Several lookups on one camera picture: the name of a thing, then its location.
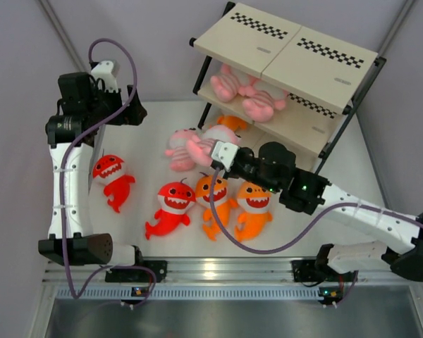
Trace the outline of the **pink striped plush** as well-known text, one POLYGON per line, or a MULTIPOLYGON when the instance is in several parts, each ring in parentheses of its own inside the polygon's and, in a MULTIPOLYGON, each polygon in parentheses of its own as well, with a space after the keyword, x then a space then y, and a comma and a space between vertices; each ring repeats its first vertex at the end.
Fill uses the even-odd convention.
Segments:
POLYGON ((168 139, 165 155, 171 159, 170 169, 176 172, 189 171, 195 167, 185 145, 188 140, 197 136, 194 127, 176 130, 168 139))
POLYGON ((289 92, 263 80, 257 80, 251 87, 242 106, 246 116, 258 123, 271 120, 275 111, 286 107, 289 92))
POLYGON ((237 95, 247 96, 257 78, 223 63, 220 71, 210 78, 211 87, 219 101, 229 102, 237 95))
POLYGON ((209 167, 212 164, 211 149, 216 141, 239 144, 241 137, 225 125, 215 125, 186 141, 185 148, 191 159, 198 165, 209 167))

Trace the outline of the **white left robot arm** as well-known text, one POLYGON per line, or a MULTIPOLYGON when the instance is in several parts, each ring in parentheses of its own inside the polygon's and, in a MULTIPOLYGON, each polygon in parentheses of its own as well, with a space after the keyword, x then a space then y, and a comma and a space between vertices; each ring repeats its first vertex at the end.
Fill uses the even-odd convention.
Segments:
POLYGON ((47 238, 38 242, 39 254, 62 266, 108 265, 122 259, 123 276, 138 281, 145 264, 136 258, 136 248, 116 244, 109 233, 96 233, 88 201, 94 169, 99 170, 112 207, 118 208, 130 193, 134 180, 119 173, 123 162, 118 156, 104 165, 92 160, 101 127, 138 126, 146 117, 137 84, 127 86, 127 101, 122 100, 115 75, 104 71, 60 75, 58 86, 56 113, 45 125, 54 179, 51 224, 47 238))

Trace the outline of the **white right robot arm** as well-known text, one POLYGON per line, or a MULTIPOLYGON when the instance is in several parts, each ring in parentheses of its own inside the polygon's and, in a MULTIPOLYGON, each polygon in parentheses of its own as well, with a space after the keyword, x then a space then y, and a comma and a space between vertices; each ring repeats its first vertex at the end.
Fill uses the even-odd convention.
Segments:
POLYGON ((296 213, 312 215, 305 229, 274 249, 243 249, 270 255, 295 246, 321 222, 330 218, 371 237, 355 244, 323 243, 315 256, 314 269, 320 278, 338 273, 388 268, 397 276, 423 282, 423 213, 407 215, 369 203, 338 185, 296 166, 295 154, 278 142, 263 144, 259 155, 246 147, 224 142, 213 151, 227 178, 241 178, 263 192, 278 194, 278 202, 296 213))

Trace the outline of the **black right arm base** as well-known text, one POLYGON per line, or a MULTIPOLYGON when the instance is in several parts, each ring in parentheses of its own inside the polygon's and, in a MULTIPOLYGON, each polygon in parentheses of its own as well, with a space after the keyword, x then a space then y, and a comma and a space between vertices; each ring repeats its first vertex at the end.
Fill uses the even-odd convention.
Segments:
POLYGON ((291 262, 293 279, 303 284, 316 284, 322 282, 352 282, 355 273, 337 273, 324 263, 317 263, 314 259, 294 260, 291 262))

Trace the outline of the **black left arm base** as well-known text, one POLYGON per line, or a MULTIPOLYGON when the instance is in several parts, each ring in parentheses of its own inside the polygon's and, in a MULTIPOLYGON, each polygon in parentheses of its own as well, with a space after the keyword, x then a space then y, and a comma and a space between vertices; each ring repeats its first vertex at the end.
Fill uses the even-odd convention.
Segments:
POLYGON ((112 268, 105 274, 105 282, 108 283, 156 283, 166 278, 168 270, 168 261, 165 260, 146 260, 142 262, 140 268, 112 268))

